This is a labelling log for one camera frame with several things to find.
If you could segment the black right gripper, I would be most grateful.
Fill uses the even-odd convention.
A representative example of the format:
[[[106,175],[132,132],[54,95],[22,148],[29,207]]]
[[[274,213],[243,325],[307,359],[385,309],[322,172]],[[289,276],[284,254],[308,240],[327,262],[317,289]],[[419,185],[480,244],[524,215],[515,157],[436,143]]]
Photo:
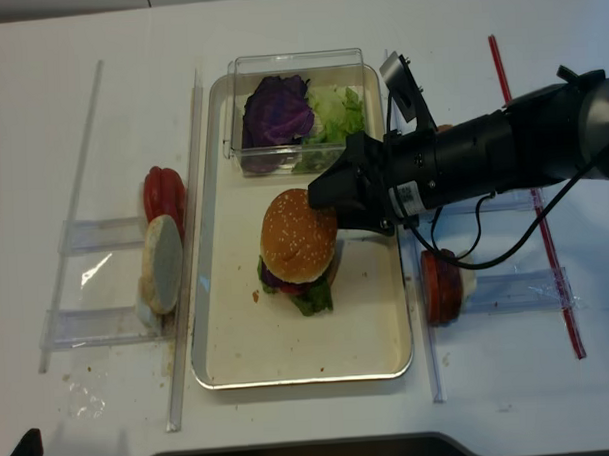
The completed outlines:
[[[382,141],[355,133],[345,157],[308,186],[315,210],[334,208],[337,227],[392,236],[394,228],[414,228],[428,210],[421,195],[436,179],[436,130],[409,134],[392,131]]]

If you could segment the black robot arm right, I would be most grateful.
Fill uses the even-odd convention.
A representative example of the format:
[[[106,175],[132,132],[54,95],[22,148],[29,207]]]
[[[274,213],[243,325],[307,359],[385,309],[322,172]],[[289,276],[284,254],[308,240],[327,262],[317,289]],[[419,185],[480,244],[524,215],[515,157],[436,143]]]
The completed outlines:
[[[332,209],[342,229],[390,235],[406,218],[465,199],[570,180],[609,180],[609,77],[558,71],[562,83],[438,131],[422,96],[394,86],[390,98],[417,121],[382,140],[354,133],[308,187],[312,208]]]

